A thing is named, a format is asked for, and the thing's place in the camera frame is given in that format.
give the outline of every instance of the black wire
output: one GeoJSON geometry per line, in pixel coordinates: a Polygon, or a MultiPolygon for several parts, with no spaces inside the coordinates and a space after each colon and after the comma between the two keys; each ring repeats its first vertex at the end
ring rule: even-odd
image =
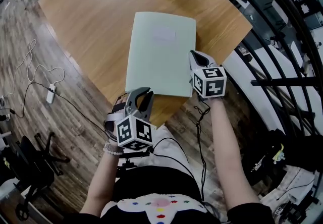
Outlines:
{"type": "Polygon", "coordinates": [[[18,115],[13,109],[11,109],[11,108],[2,108],[2,109],[8,109],[8,110],[10,110],[10,112],[12,113],[12,114],[14,114],[14,115],[16,115],[16,116],[18,116],[19,118],[23,118],[24,116],[25,116],[25,104],[26,104],[26,96],[27,96],[27,91],[28,91],[28,89],[29,89],[29,87],[30,87],[30,85],[32,85],[32,84],[37,84],[37,85],[40,85],[40,86],[42,86],[42,87],[44,87],[45,89],[47,89],[48,91],[50,91],[50,92],[52,92],[52,93],[54,93],[54,94],[56,94],[58,97],[60,97],[60,98],[62,98],[62,99],[64,99],[67,103],[69,103],[78,113],[80,113],[81,115],[82,115],[82,117],[84,117],[85,119],[87,119],[89,122],[91,122],[93,125],[95,125],[97,128],[99,128],[106,136],[108,136],[107,135],[107,133],[105,132],[105,130],[103,130],[99,125],[97,125],[95,122],[93,122],[91,119],[89,119],[87,116],[85,116],[82,112],[81,112],[81,110],[79,110],[75,105],[73,105],[67,98],[65,98],[65,97],[63,97],[63,96],[61,96],[61,95],[59,95],[57,92],[53,92],[50,88],[48,88],[48,87],[46,87],[46,86],[44,86],[43,84],[41,84],[41,83],[38,83],[38,82],[31,82],[31,83],[29,83],[28,84],[28,86],[27,86],[27,89],[26,89],[26,92],[25,92],[25,96],[24,96],[24,103],[23,103],[23,106],[22,106],[22,115],[20,116],[20,115],[18,115]]]}
{"type": "Polygon", "coordinates": [[[206,104],[201,98],[200,96],[198,96],[198,100],[200,102],[202,102],[204,105],[206,105],[207,109],[205,111],[202,111],[198,106],[194,106],[195,109],[198,110],[198,112],[201,114],[200,119],[197,121],[196,123],[196,130],[197,130],[197,143],[198,143],[198,147],[200,149],[200,155],[201,155],[201,160],[202,160],[202,164],[203,164],[203,168],[202,168],[202,176],[201,176],[201,183],[202,183],[202,187],[201,187],[201,194],[202,194],[202,200],[204,201],[204,184],[205,184],[205,180],[206,180],[206,161],[204,160],[203,154],[202,154],[202,148],[201,148],[201,133],[202,133],[202,129],[201,129],[201,121],[203,120],[204,116],[206,114],[208,114],[211,110],[211,108],[209,107],[208,104],[206,104]]]}
{"type": "Polygon", "coordinates": [[[171,159],[175,160],[177,163],[181,164],[188,171],[188,173],[190,173],[191,177],[195,180],[192,172],[190,172],[190,170],[187,167],[185,167],[182,163],[180,163],[177,159],[175,159],[173,157],[165,156],[165,155],[158,155],[158,154],[155,154],[155,153],[152,153],[152,154],[154,154],[157,157],[166,157],[166,158],[171,158],[171,159]]]}
{"type": "Polygon", "coordinates": [[[157,142],[157,144],[155,145],[155,147],[153,147],[153,148],[152,148],[152,151],[154,152],[154,151],[155,151],[155,148],[157,147],[157,145],[158,145],[158,144],[160,144],[162,141],[164,141],[164,140],[166,140],[166,139],[173,140],[173,141],[175,141],[175,142],[178,144],[178,146],[180,146],[180,148],[181,148],[182,152],[184,153],[184,155],[185,155],[185,157],[186,157],[186,160],[187,160],[187,162],[188,162],[188,158],[187,158],[187,156],[186,156],[186,154],[185,154],[185,151],[183,150],[182,146],[178,143],[178,141],[177,141],[177,140],[175,140],[175,139],[173,139],[173,138],[170,138],[170,137],[163,138],[163,139],[161,139],[160,141],[158,141],[158,142],[157,142]]]}
{"type": "Polygon", "coordinates": [[[31,85],[33,85],[33,84],[38,84],[38,85],[41,85],[41,86],[45,87],[44,85],[42,85],[42,84],[40,84],[40,83],[38,83],[38,82],[31,82],[31,83],[29,83],[29,84],[28,84],[28,86],[27,86],[27,88],[26,88],[26,91],[25,91],[24,103],[23,103],[23,106],[22,106],[22,115],[21,115],[21,116],[20,116],[20,115],[18,115],[14,110],[12,110],[12,111],[11,111],[14,115],[18,116],[19,118],[23,118],[23,117],[25,116],[25,105],[26,105],[26,96],[27,96],[27,91],[28,91],[29,87],[30,87],[31,85]]]}
{"type": "Polygon", "coordinates": [[[85,119],[87,119],[90,123],[92,123],[93,125],[95,125],[96,127],[98,127],[102,132],[104,132],[105,135],[107,135],[107,133],[105,132],[105,130],[103,130],[99,125],[97,125],[95,122],[93,122],[90,118],[86,117],[75,105],[73,105],[71,102],[68,101],[67,98],[59,95],[58,93],[54,92],[58,97],[64,99],[68,104],[70,104],[73,108],[75,108],[75,110],[80,113],[82,115],[82,117],[84,117],[85,119]]]}
{"type": "Polygon", "coordinates": [[[285,193],[283,193],[278,199],[276,199],[276,201],[278,201],[280,198],[282,198],[283,196],[284,196],[284,194],[286,194],[288,191],[290,191],[290,190],[292,190],[292,189],[295,189],[295,188],[300,188],[300,187],[304,187],[304,186],[308,186],[308,185],[310,185],[311,183],[313,183],[314,182],[314,180],[315,180],[315,178],[311,181],[311,182],[309,182],[307,185],[303,185],[303,186],[295,186],[295,187],[292,187],[292,188],[290,188],[290,189],[288,189],[287,191],[285,191],[285,193]]]}

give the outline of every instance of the wooden table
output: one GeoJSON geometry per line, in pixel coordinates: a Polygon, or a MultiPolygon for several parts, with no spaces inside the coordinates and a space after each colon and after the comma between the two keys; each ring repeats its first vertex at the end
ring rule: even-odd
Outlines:
{"type": "MultiPolygon", "coordinates": [[[[251,29],[228,0],[39,0],[61,47],[107,100],[124,92],[136,12],[194,18],[196,48],[221,64],[251,29]]],[[[151,122],[160,126],[187,100],[155,96],[151,122]]]]}

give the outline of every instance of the bracelet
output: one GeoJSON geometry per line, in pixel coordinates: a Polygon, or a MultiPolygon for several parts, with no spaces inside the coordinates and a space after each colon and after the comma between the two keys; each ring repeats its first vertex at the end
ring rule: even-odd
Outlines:
{"type": "Polygon", "coordinates": [[[105,142],[105,145],[103,147],[103,151],[108,154],[115,155],[115,156],[120,156],[123,154],[123,148],[120,148],[118,146],[114,146],[114,145],[110,144],[108,141],[105,142]]]}

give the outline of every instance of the floor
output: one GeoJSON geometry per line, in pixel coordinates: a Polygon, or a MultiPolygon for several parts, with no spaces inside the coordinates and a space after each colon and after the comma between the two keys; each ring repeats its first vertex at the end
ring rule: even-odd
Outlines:
{"type": "MultiPolygon", "coordinates": [[[[37,39],[30,70],[34,72],[38,64],[44,64],[47,67],[63,67],[66,76],[63,82],[57,84],[57,92],[101,125],[105,114],[111,110],[111,105],[82,74],[77,65],[65,56],[51,36],[49,26],[44,24],[43,14],[37,1],[4,0],[0,4],[0,95],[12,90],[15,68],[28,52],[29,42],[37,39]]],[[[15,93],[6,101],[6,106],[13,108],[18,114],[22,113],[23,97],[28,85],[26,69],[29,60],[18,70],[15,93]]],[[[60,78],[60,71],[47,73],[40,70],[35,80],[49,85],[60,78]]],[[[47,104],[46,95],[47,90],[44,88],[38,85],[30,86],[26,97],[24,118],[12,116],[10,122],[1,122],[0,127],[3,131],[13,132],[12,141],[20,140],[23,135],[26,135],[35,143],[33,136],[39,132],[42,134],[44,144],[49,131],[56,133],[57,138],[52,141],[51,152],[55,156],[66,155],[71,158],[71,162],[60,166],[64,175],[56,177],[47,195],[63,211],[77,212],[83,206],[91,178],[102,156],[105,137],[100,130],[58,97],[53,104],[47,104]]],[[[255,137],[257,131],[263,128],[263,125],[230,81],[227,83],[224,103],[240,147],[243,148],[255,137]]],[[[195,136],[195,123],[199,113],[194,109],[195,105],[203,108],[193,96],[166,122],[166,126],[183,146],[195,178],[200,183],[202,166],[195,136]]],[[[201,126],[202,150],[207,163],[204,190],[206,201],[225,214],[223,193],[214,165],[210,116],[204,118],[201,126]]],[[[7,212],[12,213],[14,207],[8,205],[16,204],[17,195],[0,202],[0,209],[2,212],[7,209],[7,212]]],[[[40,210],[45,215],[49,214],[46,209],[40,210]]],[[[13,213],[10,216],[13,218],[12,222],[18,222],[13,213]]]]}

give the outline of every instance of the black shirt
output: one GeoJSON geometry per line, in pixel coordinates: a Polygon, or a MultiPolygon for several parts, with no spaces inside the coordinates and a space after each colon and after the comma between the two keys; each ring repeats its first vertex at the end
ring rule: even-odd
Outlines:
{"type": "MultiPolygon", "coordinates": [[[[136,199],[149,195],[185,195],[201,202],[201,195],[196,181],[186,173],[170,167],[144,166],[125,172],[116,183],[112,201],[136,199]]],[[[260,203],[247,203],[228,211],[228,219],[236,223],[274,223],[271,209],[260,203]]],[[[151,223],[145,211],[127,212],[113,206],[102,217],[90,214],[70,214],[64,219],[65,223],[151,223]]],[[[162,224],[163,219],[155,224],[162,224]]],[[[177,211],[171,223],[212,223],[220,221],[211,213],[198,210],[177,211]]]]}

